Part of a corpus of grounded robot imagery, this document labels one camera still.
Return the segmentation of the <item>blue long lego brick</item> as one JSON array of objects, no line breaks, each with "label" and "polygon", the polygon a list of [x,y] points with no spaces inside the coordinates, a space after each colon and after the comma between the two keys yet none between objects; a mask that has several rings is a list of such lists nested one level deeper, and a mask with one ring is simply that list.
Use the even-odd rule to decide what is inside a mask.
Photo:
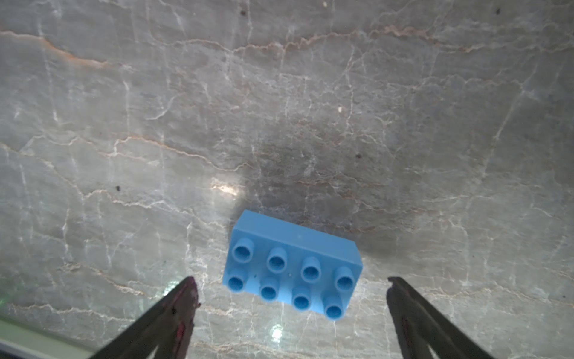
[{"label": "blue long lego brick", "polygon": [[232,229],[223,284],[337,321],[362,270],[355,242],[245,210]]}]

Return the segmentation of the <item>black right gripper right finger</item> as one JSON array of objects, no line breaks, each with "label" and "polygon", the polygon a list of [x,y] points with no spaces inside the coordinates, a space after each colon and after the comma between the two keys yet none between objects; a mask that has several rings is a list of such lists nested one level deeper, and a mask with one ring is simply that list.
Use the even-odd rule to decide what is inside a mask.
[{"label": "black right gripper right finger", "polygon": [[488,358],[483,350],[452,324],[405,279],[389,277],[387,305],[404,358]]}]

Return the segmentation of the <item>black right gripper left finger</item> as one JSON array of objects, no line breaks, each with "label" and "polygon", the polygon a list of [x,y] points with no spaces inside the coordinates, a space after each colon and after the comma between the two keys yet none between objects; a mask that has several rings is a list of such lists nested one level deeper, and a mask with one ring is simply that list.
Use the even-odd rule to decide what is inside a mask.
[{"label": "black right gripper left finger", "polygon": [[185,359],[200,306],[196,281],[188,276],[92,357]]}]

